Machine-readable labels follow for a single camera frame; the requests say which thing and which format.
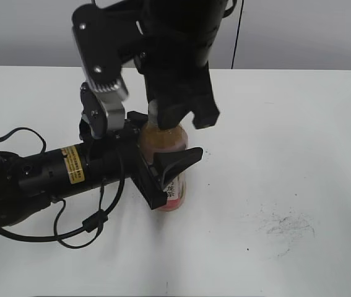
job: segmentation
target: black cylindrical motor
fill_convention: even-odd
[[[56,201],[99,187],[103,181],[109,184],[119,180],[116,149],[105,148],[96,157],[86,143],[26,157],[18,172],[19,186],[30,197],[44,191]],[[131,165],[126,162],[125,166],[128,177]]]
[[[226,10],[227,0],[148,0],[144,1],[143,25],[147,33],[173,31],[182,33],[189,43],[192,65],[204,67],[219,25]],[[177,53],[164,51],[178,63]]]

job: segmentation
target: robotic arm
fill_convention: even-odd
[[[165,205],[163,189],[201,159],[202,149],[156,153],[153,164],[147,164],[137,145],[147,116],[135,111],[126,116],[122,65],[133,59],[144,76],[147,100],[157,101],[159,128],[177,126],[190,111],[196,129],[215,125],[219,111],[207,59],[222,18],[235,4],[233,0],[226,10],[227,0],[125,0],[104,9],[93,4],[76,9],[72,32],[86,76],[80,88],[82,143],[46,152],[41,138],[43,149],[37,155],[22,158],[0,152],[0,234],[33,242],[58,241],[95,229],[99,234],[128,177],[151,209]],[[29,237],[2,229],[51,203],[119,180],[112,205],[99,209],[77,230]]]

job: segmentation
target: screw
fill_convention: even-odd
[[[23,168],[22,168],[22,171],[24,172],[25,175],[28,175],[30,174],[32,170],[32,167],[30,165],[25,165]]]
[[[91,111],[91,116],[92,116],[93,118],[96,118],[97,115],[98,115],[98,110],[92,110],[92,111]]]
[[[94,72],[95,73],[101,73],[102,72],[102,68],[100,66],[94,66]]]

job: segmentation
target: white table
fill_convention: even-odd
[[[123,72],[127,110],[146,111],[142,77]],[[203,131],[184,121],[205,154],[182,208],[153,212],[127,181],[86,249],[0,237],[0,297],[351,296],[351,72],[211,73],[222,114]],[[48,149],[78,143],[83,79],[78,68],[0,67],[0,136],[28,126]],[[25,156],[40,143],[20,132],[0,149]],[[60,231],[95,211],[98,191],[68,202]],[[12,230],[51,235],[59,208]]]

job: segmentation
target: black cable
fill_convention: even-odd
[[[233,0],[233,5],[231,6],[231,8],[225,10],[225,13],[223,14],[223,19],[228,17],[229,15],[231,15],[233,13],[233,11],[235,10],[237,5],[237,0]]]
[[[111,205],[109,205],[109,207],[105,210],[105,215],[109,215],[111,213],[111,211],[118,204],[118,202],[120,200],[120,197],[121,197],[121,195],[123,193],[124,183],[125,183],[125,180],[126,180],[126,172],[124,171],[123,158],[121,157],[120,153],[117,150],[116,150],[116,153],[118,155],[118,160],[119,160],[119,164],[120,164],[119,186],[118,186],[118,190],[116,192],[115,198],[113,199]]]
[[[237,26],[237,35],[236,35],[235,49],[233,50],[232,69],[233,69],[233,67],[235,65],[236,51],[237,51],[237,45],[238,45],[238,35],[240,34],[241,16],[243,15],[243,9],[244,9],[244,0],[241,0],[241,9],[240,9],[240,16],[238,17],[238,26]]]
[[[26,131],[30,131],[32,133],[34,133],[36,136],[39,137],[39,139],[42,142],[42,148],[40,153],[44,153],[46,151],[46,141],[44,140],[44,138],[36,131],[32,130],[31,128],[26,128],[26,127],[18,127],[15,128],[13,130],[11,130],[9,133],[7,133],[5,136],[0,137],[0,142],[4,142],[5,140],[7,140],[8,138],[10,138],[11,135],[13,135],[14,133],[16,133],[17,131],[21,131],[21,130],[26,130]]]
[[[101,206],[102,206],[102,199],[103,199],[103,193],[104,193],[104,188],[105,188],[105,185],[104,183],[101,184],[101,188],[100,188],[100,202],[98,204],[98,211],[101,210]],[[56,216],[56,219],[54,220],[54,226],[53,226],[53,231],[54,231],[54,236],[57,237],[58,236],[58,220],[60,218],[60,216],[63,214],[64,210],[65,210],[65,207],[66,207],[66,203],[65,203],[65,200],[62,199],[61,200],[62,203],[64,204],[63,207],[61,208],[61,210],[59,211],[59,213],[57,214]],[[85,248],[86,246],[89,246],[90,244],[92,244],[101,234],[102,230],[103,230],[103,219],[102,218],[99,218],[98,219],[98,227],[97,227],[97,232],[95,233],[95,236],[93,239],[91,239],[89,242],[85,243],[85,244],[82,244],[81,246],[71,246],[70,244],[64,242],[63,240],[61,239],[58,239],[57,242],[64,246],[65,248],[68,248],[68,249],[82,249],[82,248]]]
[[[112,203],[109,205],[109,207],[104,212],[102,212],[102,200],[103,200],[103,194],[104,194],[104,190],[105,190],[104,180],[102,181],[101,188],[100,188],[100,201],[98,203],[98,211],[90,217],[90,218],[92,218],[93,222],[94,222],[94,219],[97,220],[97,226],[93,225],[94,228],[95,227],[97,228],[97,232],[95,233],[95,236],[89,242],[82,244],[80,246],[71,246],[70,244],[65,243],[61,239],[57,240],[58,243],[61,244],[62,246],[64,246],[65,248],[82,249],[82,248],[85,248],[86,246],[89,246],[90,244],[92,244],[102,233],[103,224],[108,220],[108,215],[112,212],[112,210],[118,204],[120,197],[123,193],[124,184],[125,184],[125,180],[126,180],[126,173],[124,171],[123,158],[121,157],[120,153],[117,150],[116,150],[116,153],[118,155],[118,160],[119,160],[119,164],[120,164],[120,178],[119,178],[118,190],[116,192],[115,198],[113,199]],[[61,208],[61,210],[59,211],[59,213],[57,214],[56,219],[54,220],[54,226],[53,226],[54,236],[58,235],[58,220],[59,220],[60,216],[63,214],[65,207],[66,207],[65,200],[63,199],[61,201],[63,202],[64,205]]]
[[[58,235],[58,237],[54,237],[54,236],[24,236],[24,235],[19,235],[10,231],[7,231],[3,228],[0,227],[0,235],[12,239],[12,240],[16,240],[16,241],[22,241],[25,243],[52,243],[54,241],[57,241],[58,238],[59,239],[67,239],[70,237],[73,237],[75,235],[79,235],[82,232],[85,231],[84,227],[80,227],[74,231],[65,233],[65,234],[60,234]]]

